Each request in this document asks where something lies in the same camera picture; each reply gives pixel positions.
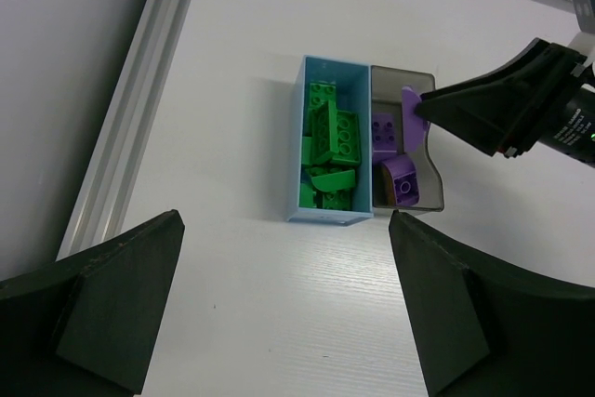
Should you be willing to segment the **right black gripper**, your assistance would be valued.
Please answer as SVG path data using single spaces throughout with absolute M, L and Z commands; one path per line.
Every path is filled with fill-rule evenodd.
M 586 57 L 534 39 L 495 71 L 421 95 L 416 114 L 476 150 L 507 158 L 540 142 L 594 167 L 594 92 Z

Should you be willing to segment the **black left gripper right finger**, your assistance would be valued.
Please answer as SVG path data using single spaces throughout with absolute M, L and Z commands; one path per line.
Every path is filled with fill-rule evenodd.
M 594 290 L 528 271 L 405 213 L 390 241 L 430 396 L 591 396 Z

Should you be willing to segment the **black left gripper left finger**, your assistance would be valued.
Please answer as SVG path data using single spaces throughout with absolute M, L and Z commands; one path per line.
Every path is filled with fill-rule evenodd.
M 167 211 L 2 281 L 2 394 L 141 394 L 184 231 Z

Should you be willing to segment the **green lego plate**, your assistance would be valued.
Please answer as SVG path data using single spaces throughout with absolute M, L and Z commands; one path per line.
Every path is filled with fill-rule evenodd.
M 357 167 L 362 162 L 359 119 L 355 112 L 327 102 L 312 113 L 311 137 L 314 165 Z

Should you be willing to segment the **green rounded lego piece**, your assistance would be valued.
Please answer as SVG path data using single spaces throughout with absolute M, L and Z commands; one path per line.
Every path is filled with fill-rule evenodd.
M 309 175 L 313 188 L 319 192 L 350 190 L 356 186 L 354 169 L 313 167 Z

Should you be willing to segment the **green square lego brick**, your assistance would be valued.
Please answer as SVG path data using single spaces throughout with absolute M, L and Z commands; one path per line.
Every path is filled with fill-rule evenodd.
M 306 125 L 312 122 L 312 113 L 323 107 L 327 102 L 335 102 L 337 99 L 337 87 L 325 83 L 309 83 L 307 91 L 307 112 Z

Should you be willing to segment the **multicolour lego tower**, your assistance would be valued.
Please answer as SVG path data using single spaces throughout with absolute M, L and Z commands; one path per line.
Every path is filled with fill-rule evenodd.
M 422 98 L 410 86 L 402 88 L 402 130 L 403 149 L 414 152 L 425 141 L 429 123 L 416 113 Z

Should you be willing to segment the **purple rounded lego brick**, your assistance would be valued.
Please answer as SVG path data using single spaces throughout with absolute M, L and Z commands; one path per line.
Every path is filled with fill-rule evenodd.
M 372 114 L 373 155 L 392 155 L 399 150 L 397 127 L 394 115 L 387 112 Z

